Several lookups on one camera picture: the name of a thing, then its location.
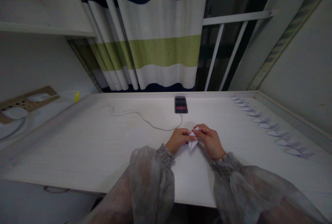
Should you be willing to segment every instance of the electrical socket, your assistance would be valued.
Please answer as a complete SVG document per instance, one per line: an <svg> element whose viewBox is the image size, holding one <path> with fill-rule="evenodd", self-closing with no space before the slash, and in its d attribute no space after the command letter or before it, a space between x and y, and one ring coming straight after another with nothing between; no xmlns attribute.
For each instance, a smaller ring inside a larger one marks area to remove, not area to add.
<svg viewBox="0 0 332 224"><path fill-rule="evenodd" d="M28 112L32 112L42 106L47 105L48 103L51 103L52 101L60 98L60 96L55 96L40 102L33 102L28 100L27 98L29 96L32 96L34 94L39 94L39 93L46 93L50 96L56 95L57 93L53 90L53 88L51 88L50 86L46 86L43 88L40 88L38 90L32 91L30 93L18 96L16 98L4 101L0 103L0 111L4 111L7 110L9 108L13 108L13 107L21 107L25 110L27 110ZM10 123L11 121L13 121L13 119L8 118L7 116L5 116L4 114L0 114L0 123L3 124L7 124Z"/></svg>

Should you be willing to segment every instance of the shelf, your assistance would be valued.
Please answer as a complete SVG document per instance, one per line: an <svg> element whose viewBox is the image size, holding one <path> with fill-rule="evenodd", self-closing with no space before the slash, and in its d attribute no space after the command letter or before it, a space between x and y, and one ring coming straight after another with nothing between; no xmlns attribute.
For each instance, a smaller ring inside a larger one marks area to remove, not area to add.
<svg viewBox="0 0 332 224"><path fill-rule="evenodd" d="M0 0L0 31L94 37L81 0Z"/></svg>

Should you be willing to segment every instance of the person's right hand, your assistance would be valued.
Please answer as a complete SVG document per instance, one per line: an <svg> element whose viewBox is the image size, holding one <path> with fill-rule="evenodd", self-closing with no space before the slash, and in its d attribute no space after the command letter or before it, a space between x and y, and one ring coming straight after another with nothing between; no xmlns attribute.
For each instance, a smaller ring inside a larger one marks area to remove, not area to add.
<svg viewBox="0 0 332 224"><path fill-rule="evenodd" d="M206 124L198 124L194 127L193 132L203 140L206 151L212 160L219 160L226 155L215 130L208 128Z"/></svg>

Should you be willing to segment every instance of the white railing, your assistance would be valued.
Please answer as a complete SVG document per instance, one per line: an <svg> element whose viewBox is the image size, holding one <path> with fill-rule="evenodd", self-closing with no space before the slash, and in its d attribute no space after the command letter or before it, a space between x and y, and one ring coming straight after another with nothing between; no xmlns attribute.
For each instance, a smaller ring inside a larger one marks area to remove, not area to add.
<svg viewBox="0 0 332 224"><path fill-rule="evenodd" d="M215 42L214 51L213 51L213 55L212 55L212 61L211 61L209 73L207 75L204 91L207 91L208 86L209 86L209 82L210 82L210 78L211 78L211 74L212 74L212 69L213 69L214 62L215 62L215 57L217 56L217 52L218 52L218 48L219 48L219 44L220 44L220 39L221 39L222 32L224 30L225 24L231 23L231 22L243 22L242 27L240 29L240 33L238 35L238 38L236 39L235 46L234 46L234 49L232 51L232 55L229 59L227 69L225 71L224 77L222 78L222 82L221 82L219 91L222 90L222 88L225 84L227 75L229 73L229 69L231 68L231 65L233 63L236 51L238 50L239 44L241 42L243 33L245 32L245 29L247 27L248 21L270 18L270 17L274 16L275 13L276 13L276 10L272 9L272 10L266 10L266 11L258 11L258 12L252 12L252 13L243 13L243 14L236 14L236 15L228 15L228 16L222 16L222 17L212 17L212 18L204 18L203 19L203 25L204 26L205 25L220 24L219 32L218 32L218 35L217 35L217 40Z"/></svg>

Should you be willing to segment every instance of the translucent sleeve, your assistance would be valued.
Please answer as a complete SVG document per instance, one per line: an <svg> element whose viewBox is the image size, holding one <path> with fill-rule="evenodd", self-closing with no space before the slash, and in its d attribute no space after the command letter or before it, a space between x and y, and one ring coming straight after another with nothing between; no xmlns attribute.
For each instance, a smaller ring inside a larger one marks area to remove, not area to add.
<svg viewBox="0 0 332 224"><path fill-rule="evenodd" d="M134 150L120 179L81 223L164 223L174 203L173 159L164 144Z"/></svg>
<svg viewBox="0 0 332 224"><path fill-rule="evenodd" d="M232 152L211 163L214 196L222 223L328 223L292 183L257 166L244 166Z"/></svg>

